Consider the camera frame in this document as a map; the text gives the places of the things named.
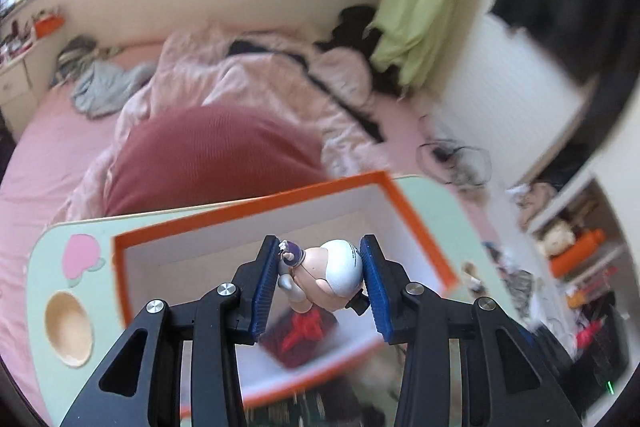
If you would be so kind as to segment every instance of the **silver screw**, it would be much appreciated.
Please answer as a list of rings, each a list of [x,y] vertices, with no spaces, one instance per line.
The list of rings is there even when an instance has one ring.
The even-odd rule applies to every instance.
[[[495,310],[495,301],[491,297],[481,297],[478,299],[478,306],[485,311]]]
[[[158,299],[153,299],[152,301],[146,303],[146,311],[148,311],[149,313],[161,312],[162,308],[164,308],[164,302]]]
[[[232,282],[223,282],[218,286],[218,293],[224,297],[236,293],[236,285]]]
[[[419,282],[410,282],[404,289],[409,295],[422,295],[424,293],[424,286]]]

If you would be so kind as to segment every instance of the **orange bottle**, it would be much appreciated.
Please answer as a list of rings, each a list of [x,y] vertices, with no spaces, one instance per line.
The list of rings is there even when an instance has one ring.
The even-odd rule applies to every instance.
[[[571,272],[578,264],[593,255],[606,238],[607,236],[602,229],[583,233],[575,245],[549,261],[551,273],[556,279],[559,279]]]

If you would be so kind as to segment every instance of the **pink bed sheet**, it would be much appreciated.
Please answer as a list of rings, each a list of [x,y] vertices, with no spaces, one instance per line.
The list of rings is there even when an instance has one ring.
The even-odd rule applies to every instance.
[[[137,46],[114,59],[124,68],[158,58],[160,44]],[[117,116],[89,121],[76,113],[71,86],[49,92],[16,148],[0,186],[0,355],[34,409],[48,414],[34,373],[25,324],[25,283],[29,254],[46,224],[79,184],[88,165],[113,140]],[[410,104],[377,96],[375,117],[396,172],[422,174],[415,154],[423,142]],[[485,240],[496,234],[481,210],[462,200]]]

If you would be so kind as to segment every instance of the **triangular cutout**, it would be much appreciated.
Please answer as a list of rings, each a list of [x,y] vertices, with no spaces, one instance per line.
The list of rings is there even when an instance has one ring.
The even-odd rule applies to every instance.
[[[497,330],[495,337],[502,359],[504,384],[508,394],[522,393],[540,387],[540,378],[524,357],[513,339],[504,330]]]
[[[134,331],[100,378],[98,386],[102,391],[129,397],[136,394],[146,337],[146,330]]]

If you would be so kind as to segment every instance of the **pink peach print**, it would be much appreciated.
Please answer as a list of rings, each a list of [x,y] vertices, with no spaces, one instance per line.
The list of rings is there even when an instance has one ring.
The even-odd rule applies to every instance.
[[[69,238],[62,256],[62,273],[69,286],[76,286],[85,271],[96,271],[104,266],[100,245],[93,235],[76,233]]]

